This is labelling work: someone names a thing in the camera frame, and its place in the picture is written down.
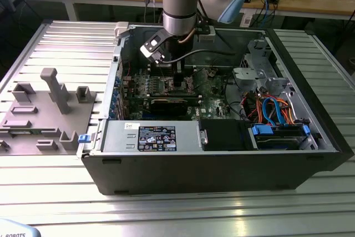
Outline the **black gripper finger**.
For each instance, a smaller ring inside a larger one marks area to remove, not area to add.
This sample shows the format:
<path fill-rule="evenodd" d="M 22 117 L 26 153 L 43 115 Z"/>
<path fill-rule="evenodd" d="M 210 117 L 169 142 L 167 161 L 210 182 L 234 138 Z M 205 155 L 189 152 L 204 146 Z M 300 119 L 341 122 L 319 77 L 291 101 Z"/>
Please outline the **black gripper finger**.
<path fill-rule="evenodd" d="M 184 66 L 185 66 L 184 60 L 172 64 L 174 87 L 180 87 L 184 80 Z"/>

